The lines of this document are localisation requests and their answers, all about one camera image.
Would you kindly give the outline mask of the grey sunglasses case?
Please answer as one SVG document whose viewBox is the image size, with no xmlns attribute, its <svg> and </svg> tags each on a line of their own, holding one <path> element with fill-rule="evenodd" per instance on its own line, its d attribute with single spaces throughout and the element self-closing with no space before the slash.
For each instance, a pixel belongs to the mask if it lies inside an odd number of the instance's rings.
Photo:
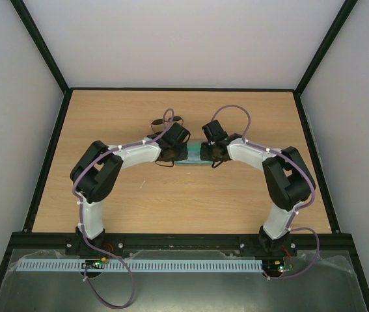
<svg viewBox="0 0 369 312">
<path fill-rule="evenodd" d="M 177 166 L 211 166 L 212 161 L 203 161 L 200 158 L 201 145 L 203 140 L 190 139 L 187 143 L 187 159 L 176 161 Z"/>
</svg>

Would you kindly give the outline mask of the dark aviator sunglasses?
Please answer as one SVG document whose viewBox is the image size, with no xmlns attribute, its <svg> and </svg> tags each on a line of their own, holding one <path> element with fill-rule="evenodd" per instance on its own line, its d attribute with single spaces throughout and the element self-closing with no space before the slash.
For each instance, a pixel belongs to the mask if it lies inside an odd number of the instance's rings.
<svg viewBox="0 0 369 312">
<path fill-rule="evenodd" d="M 184 119 L 181 116 L 174 116 L 165 119 L 163 118 L 156 119 L 150 124 L 153 134 L 156 136 L 159 135 L 164 130 L 164 128 L 166 128 L 169 125 L 170 122 L 183 125 Z"/>
</svg>

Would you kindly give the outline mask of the light blue cleaning cloth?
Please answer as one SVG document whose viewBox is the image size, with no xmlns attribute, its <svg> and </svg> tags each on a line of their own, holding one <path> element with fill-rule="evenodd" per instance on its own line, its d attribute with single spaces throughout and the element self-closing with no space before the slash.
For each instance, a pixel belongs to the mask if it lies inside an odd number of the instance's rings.
<svg viewBox="0 0 369 312">
<path fill-rule="evenodd" d="M 187 149 L 187 162 L 189 164 L 200 164 L 200 150 L 197 148 L 188 148 Z"/>
</svg>

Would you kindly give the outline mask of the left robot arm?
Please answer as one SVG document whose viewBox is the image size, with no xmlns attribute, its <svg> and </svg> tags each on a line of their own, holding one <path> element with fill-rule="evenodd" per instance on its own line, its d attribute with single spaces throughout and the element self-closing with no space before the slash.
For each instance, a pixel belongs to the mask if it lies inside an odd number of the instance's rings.
<svg viewBox="0 0 369 312">
<path fill-rule="evenodd" d="M 190 136 L 180 123 L 173 122 L 163 131 L 129 144 L 93 142 L 70 173 L 72 193 L 79 206 L 80 232 L 90 240 L 103 233 L 103 201 L 122 170 L 142 163 L 185 160 Z"/>
</svg>

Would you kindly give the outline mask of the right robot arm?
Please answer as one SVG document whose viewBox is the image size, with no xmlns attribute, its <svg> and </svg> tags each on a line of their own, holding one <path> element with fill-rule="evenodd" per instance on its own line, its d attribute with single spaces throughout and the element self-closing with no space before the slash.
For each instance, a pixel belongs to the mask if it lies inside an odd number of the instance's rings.
<svg viewBox="0 0 369 312">
<path fill-rule="evenodd" d="M 290 225 L 300 209 L 313 202 L 316 184 L 295 147 L 270 149 L 247 140 L 242 135 L 228 135 L 218 120 L 202 126 L 207 139 L 201 144 L 200 158 L 216 168 L 227 161 L 237 161 L 264 173 L 271 211 L 259 231 L 261 250 L 269 255 L 282 248 Z"/>
</svg>

